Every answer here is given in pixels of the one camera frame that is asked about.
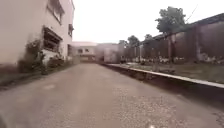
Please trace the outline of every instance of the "wall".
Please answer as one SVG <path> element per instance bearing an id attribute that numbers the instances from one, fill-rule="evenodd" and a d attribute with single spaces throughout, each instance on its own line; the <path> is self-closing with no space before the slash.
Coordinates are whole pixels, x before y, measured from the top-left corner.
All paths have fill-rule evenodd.
<path id="1" fill-rule="evenodd" d="M 46 0 L 0 1 L 0 63 L 16 63 L 28 40 L 39 38 Z"/>
<path id="2" fill-rule="evenodd" d="M 170 49 L 176 59 L 184 61 L 224 60 L 224 22 L 194 26 L 166 38 L 148 41 L 144 58 L 169 58 Z"/>
<path id="3" fill-rule="evenodd" d="M 200 28 L 201 52 L 209 57 L 224 57 L 224 22 Z"/>
<path id="4" fill-rule="evenodd" d="M 67 44 L 72 42 L 68 35 L 68 24 L 72 24 L 73 7 L 70 0 L 60 0 L 65 15 L 60 26 L 46 10 L 47 0 L 2 0 L 0 1 L 0 63 L 16 63 L 23 56 L 28 40 L 41 38 L 42 26 L 52 28 L 63 38 L 63 55 Z"/>

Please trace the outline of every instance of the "tree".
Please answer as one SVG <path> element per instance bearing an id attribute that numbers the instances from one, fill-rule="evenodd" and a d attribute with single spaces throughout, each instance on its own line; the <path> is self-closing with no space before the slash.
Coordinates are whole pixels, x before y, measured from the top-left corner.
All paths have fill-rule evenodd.
<path id="1" fill-rule="evenodd" d="M 145 40 L 143 41 L 143 46 L 141 49 L 141 55 L 144 59 L 147 59 L 150 54 L 150 45 L 149 45 L 149 40 L 151 40 L 153 37 L 150 34 L 145 35 Z"/>
<path id="2" fill-rule="evenodd" d="M 150 34 L 145 35 L 145 40 L 151 40 L 151 39 L 152 39 L 152 35 L 150 35 Z"/>
<path id="3" fill-rule="evenodd" d="M 160 32 L 166 33 L 185 25 L 182 8 L 168 7 L 167 9 L 161 9 L 159 12 L 161 18 L 156 19 L 158 21 L 157 29 Z"/>
<path id="4" fill-rule="evenodd" d="M 134 35 L 128 37 L 128 42 L 130 45 L 130 51 L 131 51 L 131 58 L 133 59 L 134 57 L 138 56 L 138 61 L 140 62 L 140 41 L 137 37 Z"/>

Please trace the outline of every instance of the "distant building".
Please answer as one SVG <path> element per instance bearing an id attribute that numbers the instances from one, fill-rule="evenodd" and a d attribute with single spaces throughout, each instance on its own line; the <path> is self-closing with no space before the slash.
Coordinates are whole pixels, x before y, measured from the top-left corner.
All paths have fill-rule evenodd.
<path id="1" fill-rule="evenodd" d="M 117 63 L 119 46 L 116 43 L 102 43 L 96 46 L 96 59 L 106 63 Z"/>
<path id="2" fill-rule="evenodd" d="M 68 56 L 72 43 L 72 0 L 3 0 L 0 2 L 0 64 L 16 63 L 25 46 L 41 40 L 46 59 Z"/>
<path id="3" fill-rule="evenodd" d="M 73 42 L 75 54 L 79 56 L 81 62 L 96 61 L 96 44 L 92 42 Z"/>

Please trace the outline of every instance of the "overcast sky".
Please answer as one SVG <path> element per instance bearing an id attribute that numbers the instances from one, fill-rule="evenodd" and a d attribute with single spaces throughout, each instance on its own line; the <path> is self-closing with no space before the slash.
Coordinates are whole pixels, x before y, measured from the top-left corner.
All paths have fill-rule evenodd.
<path id="1" fill-rule="evenodd" d="M 197 6 L 189 22 L 224 12 L 222 0 L 73 0 L 74 41 L 96 43 L 126 40 L 135 35 L 140 40 L 145 34 L 156 36 L 159 10 L 168 6 L 183 8 L 186 19 Z"/>

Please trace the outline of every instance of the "road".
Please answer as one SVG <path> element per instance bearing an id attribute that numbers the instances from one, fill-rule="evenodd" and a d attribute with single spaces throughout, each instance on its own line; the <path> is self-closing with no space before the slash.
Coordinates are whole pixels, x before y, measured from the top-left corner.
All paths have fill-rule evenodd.
<path id="1" fill-rule="evenodd" d="M 0 93 L 2 128 L 222 128 L 217 112 L 97 64 Z"/>

